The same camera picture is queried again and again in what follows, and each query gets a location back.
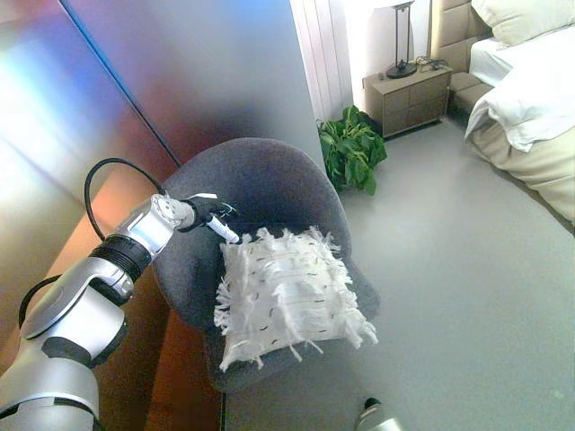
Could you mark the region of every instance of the white fringed pillow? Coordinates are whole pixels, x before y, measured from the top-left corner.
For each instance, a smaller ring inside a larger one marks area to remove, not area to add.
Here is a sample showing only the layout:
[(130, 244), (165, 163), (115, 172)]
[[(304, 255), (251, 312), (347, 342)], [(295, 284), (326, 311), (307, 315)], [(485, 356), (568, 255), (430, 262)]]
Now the white fringed pillow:
[(351, 279), (335, 259), (330, 235), (314, 227), (295, 235), (284, 230), (275, 238), (260, 229), (252, 242), (222, 244), (226, 275), (217, 289), (214, 323), (226, 336), (220, 368), (234, 361), (256, 361), (278, 348), (299, 342), (348, 339), (359, 348), (364, 336), (377, 343), (376, 329), (358, 310), (356, 295), (345, 286)]

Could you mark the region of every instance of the lamp shade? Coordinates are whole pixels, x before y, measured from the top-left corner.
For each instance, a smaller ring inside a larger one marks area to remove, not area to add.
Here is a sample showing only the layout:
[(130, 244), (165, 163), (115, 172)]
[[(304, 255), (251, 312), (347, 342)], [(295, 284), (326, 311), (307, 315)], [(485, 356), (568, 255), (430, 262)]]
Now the lamp shade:
[(371, 4), (374, 9), (381, 9), (383, 7), (396, 7), (402, 9), (404, 7), (409, 6), (415, 0), (371, 0)]

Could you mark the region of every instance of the gray carpet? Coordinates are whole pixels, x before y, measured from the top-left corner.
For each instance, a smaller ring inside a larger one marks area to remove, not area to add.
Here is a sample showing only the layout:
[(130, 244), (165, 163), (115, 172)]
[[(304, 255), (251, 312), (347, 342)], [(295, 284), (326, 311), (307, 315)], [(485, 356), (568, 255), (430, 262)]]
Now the gray carpet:
[(379, 344), (230, 395), (228, 431), (350, 431), (368, 396), (404, 431), (573, 429), (573, 236), (462, 138), (444, 120), (390, 140), (376, 195), (341, 197)]

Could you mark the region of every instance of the lamp base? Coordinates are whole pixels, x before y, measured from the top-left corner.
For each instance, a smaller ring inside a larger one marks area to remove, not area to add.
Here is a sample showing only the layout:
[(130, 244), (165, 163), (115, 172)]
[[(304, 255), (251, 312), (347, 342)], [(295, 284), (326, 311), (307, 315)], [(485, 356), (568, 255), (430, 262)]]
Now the lamp base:
[(413, 75), (416, 71), (417, 71), (417, 65), (414, 65), (412, 63), (405, 63), (402, 60), (398, 66), (392, 66), (389, 69), (387, 69), (387, 72), (385, 72), (385, 74), (392, 79), (398, 79), (398, 78), (404, 78), (405, 76)]

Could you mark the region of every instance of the wall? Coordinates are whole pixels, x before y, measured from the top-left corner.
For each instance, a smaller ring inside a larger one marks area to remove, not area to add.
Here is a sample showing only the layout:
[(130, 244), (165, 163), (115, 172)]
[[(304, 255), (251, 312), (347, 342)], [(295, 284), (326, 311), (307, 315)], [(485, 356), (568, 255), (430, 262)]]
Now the wall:
[[(126, 157), (159, 180), (175, 169), (56, 1), (3, 1), (0, 374), (17, 349), (25, 292), (98, 243), (85, 217), (84, 176), (108, 156)], [(94, 213), (106, 233), (151, 192), (128, 168), (104, 169), (93, 185)], [(168, 312), (150, 276), (125, 307), (128, 337), (96, 369), (109, 430), (138, 429), (146, 419)]]
[(240, 136), (323, 166), (289, 0), (70, 0), (183, 161)]
[[(427, 55), (429, 1), (416, 0), (411, 5), (410, 59)], [(362, 79), (384, 72), (395, 63), (395, 11), (393, 8), (373, 8), (376, 0), (346, 3), (346, 24), (353, 101), (365, 108)], [(407, 11), (399, 13), (399, 58), (405, 57)]]

